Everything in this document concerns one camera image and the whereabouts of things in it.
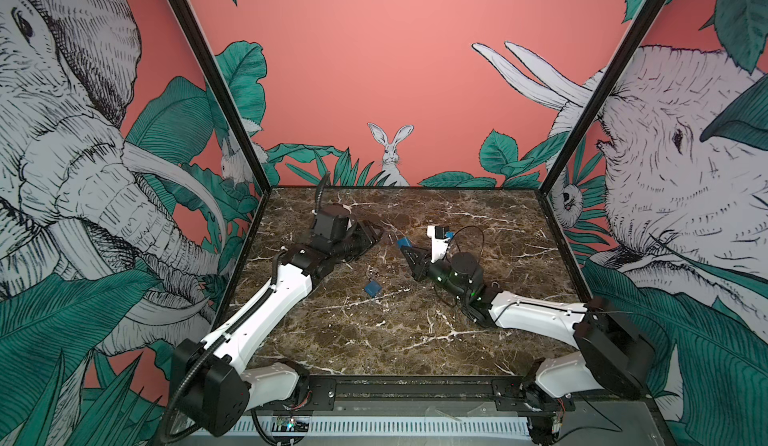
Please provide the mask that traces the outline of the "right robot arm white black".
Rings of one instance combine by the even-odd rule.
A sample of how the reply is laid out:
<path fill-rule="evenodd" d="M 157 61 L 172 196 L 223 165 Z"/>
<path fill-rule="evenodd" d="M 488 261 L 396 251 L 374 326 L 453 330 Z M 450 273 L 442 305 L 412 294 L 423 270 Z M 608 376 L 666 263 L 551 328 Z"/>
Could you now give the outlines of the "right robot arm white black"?
<path fill-rule="evenodd" d="M 566 304 L 527 298 L 485 282 L 483 268 L 468 252 L 442 259 L 425 248 L 402 246 L 400 251 L 415 280 L 428 279 L 449 293 L 476 325 L 522 330 L 575 349 L 531 367 L 519 386 L 531 407 L 593 390 L 628 400 L 643 396 L 655 359 L 654 346 L 607 299 Z"/>

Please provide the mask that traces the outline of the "blue padlock front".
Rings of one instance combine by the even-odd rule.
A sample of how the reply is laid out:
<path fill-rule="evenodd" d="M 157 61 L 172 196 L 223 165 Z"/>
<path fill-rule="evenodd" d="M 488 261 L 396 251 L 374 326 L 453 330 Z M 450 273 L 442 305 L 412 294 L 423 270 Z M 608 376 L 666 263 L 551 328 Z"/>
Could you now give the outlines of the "blue padlock front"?
<path fill-rule="evenodd" d="M 403 237 L 403 238 L 398 239 L 396 244 L 397 244 L 397 246 L 399 248 L 411 247 L 412 246 L 411 241 L 407 237 Z"/>

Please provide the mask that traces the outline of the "blue padlock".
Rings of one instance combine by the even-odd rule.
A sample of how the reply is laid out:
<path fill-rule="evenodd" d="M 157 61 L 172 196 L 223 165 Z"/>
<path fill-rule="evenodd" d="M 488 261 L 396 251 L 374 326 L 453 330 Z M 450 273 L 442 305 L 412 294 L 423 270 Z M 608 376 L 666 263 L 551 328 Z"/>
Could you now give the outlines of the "blue padlock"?
<path fill-rule="evenodd" d="M 412 246 L 411 241 L 407 237 L 403 237 L 403 238 L 398 239 L 396 244 L 397 244 L 397 246 L 399 248 L 411 247 Z"/>
<path fill-rule="evenodd" d="M 375 298 L 382 291 L 382 286 L 377 281 L 372 280 L 366 284 L 364 291 L 370 298 Z"/>

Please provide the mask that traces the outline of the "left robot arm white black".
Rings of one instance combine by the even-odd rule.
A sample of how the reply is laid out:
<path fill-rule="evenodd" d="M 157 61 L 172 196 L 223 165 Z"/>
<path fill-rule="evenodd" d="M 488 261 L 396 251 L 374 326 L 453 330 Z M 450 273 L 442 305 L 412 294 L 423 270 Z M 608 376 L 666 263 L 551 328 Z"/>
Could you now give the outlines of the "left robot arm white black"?
<path fill-rule="evenodd" d="M 316 207 L 309 236 L 280 250 L 265 285 L 229 320 L 202 340 L 185 340 L 173 352 L 171 396 L 156 442 L 167 445 L 204 429 L 228 432 L 247 411 L 271 402 L 302 405 L 309 373 L 282 360 L 249 363 L 278 323 L 308 297 L 336 265 L 351 262 L 382 238 L 382 226 L 356 218 L 344 206 Z"/>

